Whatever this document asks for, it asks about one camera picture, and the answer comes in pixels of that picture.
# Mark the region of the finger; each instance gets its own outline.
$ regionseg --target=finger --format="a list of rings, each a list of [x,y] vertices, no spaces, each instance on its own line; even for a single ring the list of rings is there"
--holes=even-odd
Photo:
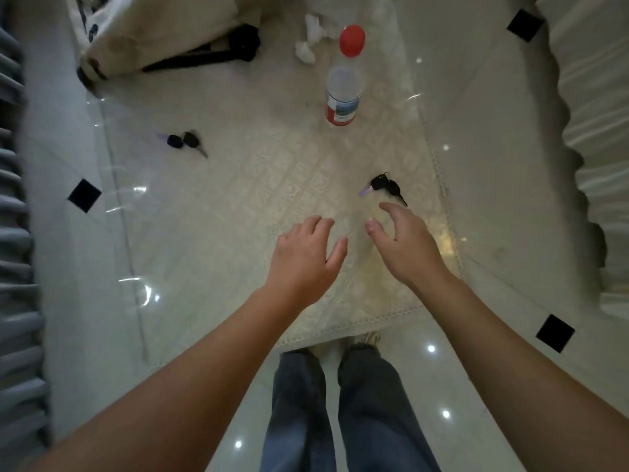
[[[289,230],[287,237],[294,237],[299,233],[299,229],[301,229],[301,223],[296,223],[293,225],[292,229]]]
[[[321,221],[316,225],[314,232],[317,235],[321,235],[323,238],[325,238],[326,243],[327,243],[328,237],[330,236],[330,230],[332,229],[333,225],[334,225],[334,219],[332,218],[321,219]]]
[[[384,231],[382,224],[375,218],[370,218],[365,224],[365,229],[367,230],[369,237],[371,237],[371,240],[373,240],[375,247],[382,254],[382,248],[386,248],[389,242],[392,241],[391,238],[389,238],[389,235],[387,235]]]
[[[402,229],[402,220],[408,209],[403,206],[392,204],[391,202],[380,202],[379,207],[389,214],[391,220],[393,220],[393,225],[395,226],[395,238],[397,238],[397,234]]]
[[[316,224],[321,220],[321,215],[313,215],[304,220],[299,229],[300,234],[311,234],[314,232]]]
[[[343,261],[347,256],[347,243],[347,237],[339,238],[332,249],[332,253],[330,253],[330,258],[328,258],[328,261],[325,263],[326,268],[333,271],[335,275],[338,275],[338,272],[343,266]]]

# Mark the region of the bottle label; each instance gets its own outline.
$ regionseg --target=bottle label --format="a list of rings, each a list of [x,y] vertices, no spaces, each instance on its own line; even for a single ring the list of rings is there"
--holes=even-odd
[[[342,102],[334,99],[329,92],[326,91],[328,105],[325,108],[325,117],[335,126],[345,126],[353,121],[358,109],[360,96],[351,101]]]

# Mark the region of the bottle cap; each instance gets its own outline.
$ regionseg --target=bottle cap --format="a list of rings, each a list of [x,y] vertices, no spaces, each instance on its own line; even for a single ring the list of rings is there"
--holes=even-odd
[[[341,32],[341,53],[348,58],[358,56],[365,47],[365,32],[357,24],[350,24]]]

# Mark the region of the plastic bottle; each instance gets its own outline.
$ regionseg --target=plastic bottle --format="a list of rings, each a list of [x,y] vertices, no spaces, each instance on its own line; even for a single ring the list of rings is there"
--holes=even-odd
[[[358,55],[365,46],[365,32],[357,24],[350,24],[339,38],[341,54],[330,67],[326,85],[325,117],[335,126],[347,126],[358,109],[365,77],[358,66]]]

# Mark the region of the leg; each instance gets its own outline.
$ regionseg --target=leg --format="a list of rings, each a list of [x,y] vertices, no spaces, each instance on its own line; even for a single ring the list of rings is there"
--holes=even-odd
[[[325,377],[307,350],[281,356],[272,408],[260,472],[335,472]]]
[[[397,371],[378,349],[348,349],[338,383],[338,421],[350,472],[440,472]]]

